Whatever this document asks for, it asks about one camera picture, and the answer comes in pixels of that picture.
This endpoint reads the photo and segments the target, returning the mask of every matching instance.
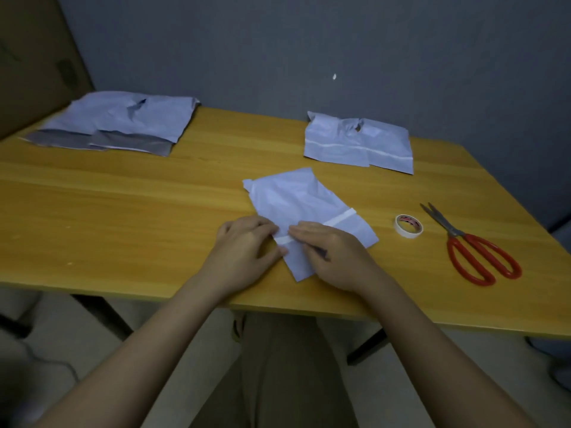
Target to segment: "adhesive tape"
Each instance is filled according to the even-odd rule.
[[[398,215],[394,223],[395,230],[398,234],[406,238],[419,237],[423,233],[423,224],[410,215]]]

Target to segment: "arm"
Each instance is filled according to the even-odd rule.
[[[532,427],[524,411],[424,315],[352,235],[317,223],[291,226],[329,284],[373,309],[428,414],[438,427]],[[309,245],[327,252],[325,258]]]
[[[260,216],[222,225],[201,270],[35,427],[139,427],[210,312],[282,257],[285,251],[275,248],[258,259],[261,243],[276,230]]]

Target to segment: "scissors blade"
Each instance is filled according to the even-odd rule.
[[[430,208],[426,207],[422,203],[420,204],[420,207],[422,207],[423,210],[432,217],[432,219],[434,219],[436,222],[442,225],[444,229],[448,231],[448,234],[450,236],[456,237],[461,235],[462,232],[460,230],[457,230],[450,222],[448,222],[448,219],[446,219],[444,215],[440,213],[436,207],[434,207],[430,202],[428,203],[428,206]]]

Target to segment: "right hand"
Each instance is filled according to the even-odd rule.
[[[306,221],[291,225],[288,232],[304,243],[305,255],[315,272],[334,287],[360,293],[363,287],[386,275],[352,234]],[[326,251],[325,258],[314,247]]]

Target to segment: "left hand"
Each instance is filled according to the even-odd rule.
[[[262,242],[276,231],[277,225],[257,215],[223,223],[196,277],[222,298],[249,287],[287,253],[277,246],[258,258]]]

